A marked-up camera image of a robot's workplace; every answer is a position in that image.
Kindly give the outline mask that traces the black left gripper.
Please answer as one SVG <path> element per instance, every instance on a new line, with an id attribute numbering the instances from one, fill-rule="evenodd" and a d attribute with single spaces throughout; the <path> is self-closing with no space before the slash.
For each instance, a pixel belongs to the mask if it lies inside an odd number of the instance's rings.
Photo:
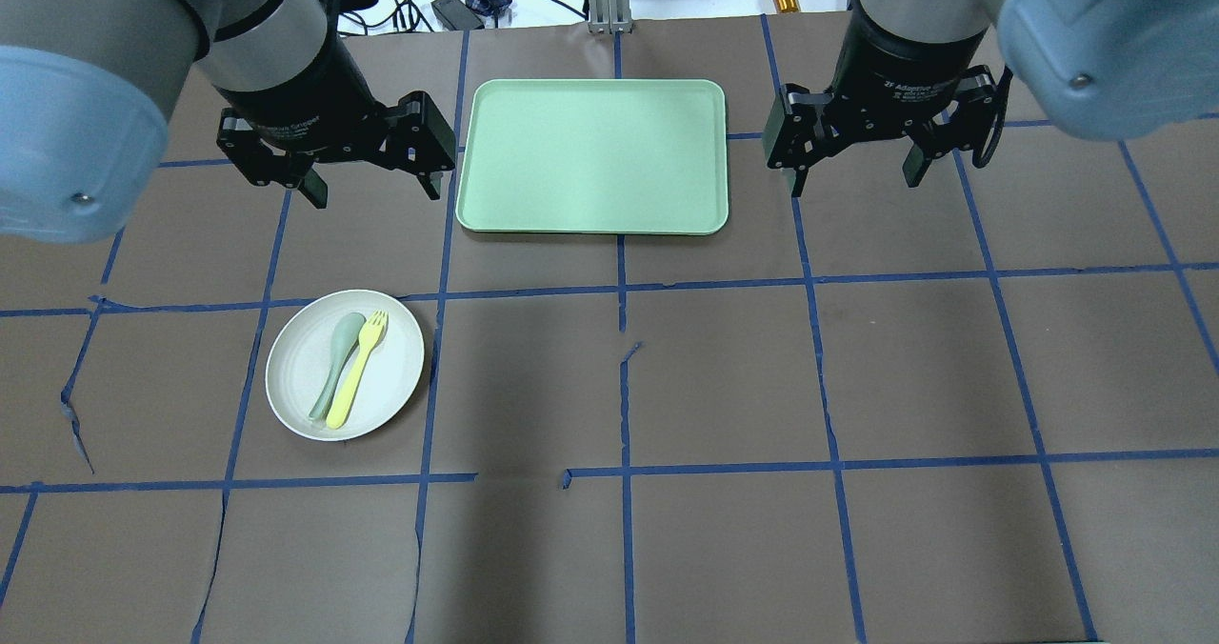
<path id="1" fill-rule="evenodd" d="M 430 94 L 380 102 L 347 50 L 325 49 L 291 80 L 258 91 L 221 90 L 216 144 L 251 184 L 295 188 L 325 210 L 330 187 L 316 165 L 364 162 L 414 176 L 439 201 L 456 165 L 456 137 Z"/>

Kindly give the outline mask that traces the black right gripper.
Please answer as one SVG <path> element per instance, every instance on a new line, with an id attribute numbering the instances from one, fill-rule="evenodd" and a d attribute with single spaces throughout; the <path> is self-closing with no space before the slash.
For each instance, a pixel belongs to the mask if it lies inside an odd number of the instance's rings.
<path id="1" fill-rule="evenodd" d="M 993 78 L 989 66 L 972 63 L 979 44 L 845 40 L 826 91 L 787 83 L 777 93 L 767 166 L 791 171 L 792 198 L 805 195 L 811 166 L 862 141 L 909 137 L 902 174 L 911 189 L 952 150 L 986 167 L 1004 128 L 1011 70 Z"/>

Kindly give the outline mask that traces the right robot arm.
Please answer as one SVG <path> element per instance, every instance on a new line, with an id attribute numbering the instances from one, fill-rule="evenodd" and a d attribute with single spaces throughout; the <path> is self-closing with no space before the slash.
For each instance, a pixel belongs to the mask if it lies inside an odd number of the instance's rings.
<path id="1" fill-rule="evenodd" d="M 763 132 L 792 195 L 809 167 L 909 139 L 903 179 L 972 152 L 983 168 L 1022 80 L 1058 129 L 1137 139 L 1217 107 L 1218 0 L 848 0 L 834 79 L 785 84 Z"/>

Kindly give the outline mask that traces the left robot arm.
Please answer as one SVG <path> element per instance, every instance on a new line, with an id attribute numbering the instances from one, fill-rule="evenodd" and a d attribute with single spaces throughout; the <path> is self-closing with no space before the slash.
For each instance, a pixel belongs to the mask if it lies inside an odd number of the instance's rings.
<path id="1" fill-rule="evenodd" d="M 2 0 L 4 235 L 126 227 L 190 70 L 226 100 L 216 141 L 255 187 L 328 202 L 317 165 L 414 176 L 438 198 L 456 137 L 425 91 L 379 102 L 322 0 Z"/>

